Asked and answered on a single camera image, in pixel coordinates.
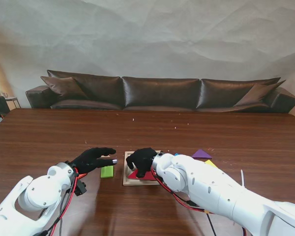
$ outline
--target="white wall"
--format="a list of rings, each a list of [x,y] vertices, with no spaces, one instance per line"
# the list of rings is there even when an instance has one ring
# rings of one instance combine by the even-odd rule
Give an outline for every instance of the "white wall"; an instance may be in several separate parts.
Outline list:
[[[47,69],[286,77],[295,71],[295,0],[0,0],[0,76],[23,107]]]

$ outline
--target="leather sofa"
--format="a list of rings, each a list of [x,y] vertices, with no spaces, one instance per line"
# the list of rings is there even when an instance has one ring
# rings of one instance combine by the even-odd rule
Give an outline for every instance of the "leather sofa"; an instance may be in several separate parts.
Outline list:
[[[50,77],[72,77],[88,100],[60,100],[48,86],[26,91],[32,108],[148,110],[197,112],[288,113],[295,96],[277,88],[263,102],[234,106],[255,85],[271,85],[280,78],[255,81],[108,77],[48,70]]]

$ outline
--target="sofa armrest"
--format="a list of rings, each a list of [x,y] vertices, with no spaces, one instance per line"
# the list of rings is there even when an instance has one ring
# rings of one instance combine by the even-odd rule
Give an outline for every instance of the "sofa armrest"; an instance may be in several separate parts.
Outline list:
[[[57,102],[57,94],[46,85],[26,91],[26,97],[32,108],[50,108]]]
[[[265,99],[270,112],[288,113],[295,106],[295,96],[284,88],[277,88]]]
[[[3,96],[0,96],[0,114],[6,115],[10,112],[9,106]]]

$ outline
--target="table surface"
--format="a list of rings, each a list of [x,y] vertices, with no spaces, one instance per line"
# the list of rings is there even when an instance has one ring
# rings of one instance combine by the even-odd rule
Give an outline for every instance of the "table surface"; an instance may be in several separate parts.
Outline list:
[[[264,197],[295,203],[295,117],[288,114],[15,109],[0,123],[0,203],[26,175],[90,147],[117,150],[113,178],[95,170],[74,197],[63,236],[212,236],[205,214],[177,204],[161,186],[122,186],[125,151],[152,147],[192,155],[203,149],[236,181]],[[212,215],[218,236],[242,235]]]

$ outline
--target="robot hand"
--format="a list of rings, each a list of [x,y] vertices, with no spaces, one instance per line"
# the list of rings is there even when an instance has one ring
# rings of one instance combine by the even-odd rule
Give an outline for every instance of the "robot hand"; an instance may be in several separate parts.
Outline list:
[[[117,164],[116,159],[100,159],[101,156],[108,156],[109,154],[115,154],[116,150],[108,147],[93,147],[84,151],[81,155],[75,158],[71,165],[75,165],[79,174],[87,174],[93,171],[95,168],[101,168],[104,166],[112,166]]]
[[[152,162],[156,155],[157,152],[150,147],[138,149],[127,157],[127,165],[133,170],[134,164],[138,169],[136,176],[138,178],[143,178],[146,175],[146,172],[151,170]]]

